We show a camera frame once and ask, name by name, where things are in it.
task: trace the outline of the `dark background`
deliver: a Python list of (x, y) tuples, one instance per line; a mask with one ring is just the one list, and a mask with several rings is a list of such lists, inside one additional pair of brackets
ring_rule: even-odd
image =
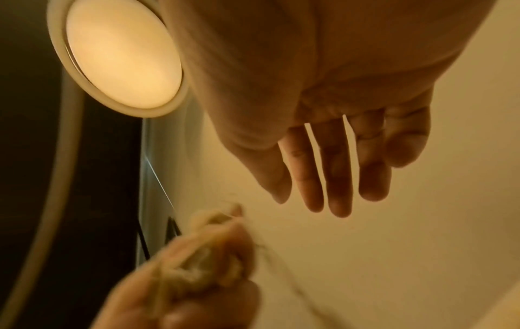
[[(56, 143), (61, 66), (46, 0), (0, 1), (0, 303), (33, 238)], [(16, 328), (87, 328), (135, 264), (141, 121), (87, 100), (60, 233)]]

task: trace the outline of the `round light fixture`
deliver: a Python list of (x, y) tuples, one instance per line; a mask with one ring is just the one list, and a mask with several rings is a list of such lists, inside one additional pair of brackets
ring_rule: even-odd
[(90, 96), (150, 118), (178, 108), (188, 86), (153, 0), (51, 0), (50, 38), (63, 66)]

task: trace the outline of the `cable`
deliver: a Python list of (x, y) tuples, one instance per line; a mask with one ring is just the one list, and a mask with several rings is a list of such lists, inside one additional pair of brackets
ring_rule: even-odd
[(25, 263), (0, 314), (0, 329), (9, 329), (23, 311), (60, 227), (74, 177), (84, 100), (84, 91), (63, 70), (60, 123), (47, 199)]

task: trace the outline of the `white lamp rim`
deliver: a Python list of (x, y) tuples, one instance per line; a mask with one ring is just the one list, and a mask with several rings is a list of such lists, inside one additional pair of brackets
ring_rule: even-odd
[[(175, 96), (166, 104), (156, 108), (136, 108), (127, 106), (113, 100), (96, 86), (94, 86), (81, 72), (72, 56), (67, 42), (66, 23), (67, 15), (70, 7), (76, 0), (50, 0), (47, 6), (47, 26), (49, 29), (50, 39), (53, 43), (54, 49), (63, 64), (67, 73), (74, 79), (74, 81), (92, 98), (102, 103), (103, 105), (126, 115), (139, 118), (155, 118), (168, 114), (182, 105), (188, 94), (188, 83), (183, 77), (180, 83), (179, 90)], [(159, 19), (159, 5), (153, 0), (135, 0), (139, 1), (150, 9)]]

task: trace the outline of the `hand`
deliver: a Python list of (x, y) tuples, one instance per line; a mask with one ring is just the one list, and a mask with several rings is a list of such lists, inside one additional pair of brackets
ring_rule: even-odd
[[(356, 135), (359, 193), (389, 192), (391, 167), (430, 133), (433, 85), (495, 0), (160, 0), (185, 73), (226, 148), (283, 203), (352, 210), (343, 117)], [(287, 154), (292, 179), (278, 145)]]
[[(226, 224), (226, 247), (239, 256), (249, 277), (254, 267), (254, 244), (238, 223)], [(175, 257), (193, 236), (175, 238), (157, 257)], [(151, 278), (157, 261), (150, 260), (122, 280), (110, 293), (91, 329), (227, 329), (247, 328), (259, 304), (254, 283), (244, 280), (228, 289), (215, 289), (199, 298), (172, 303), (158, 321), (146, 313)]]

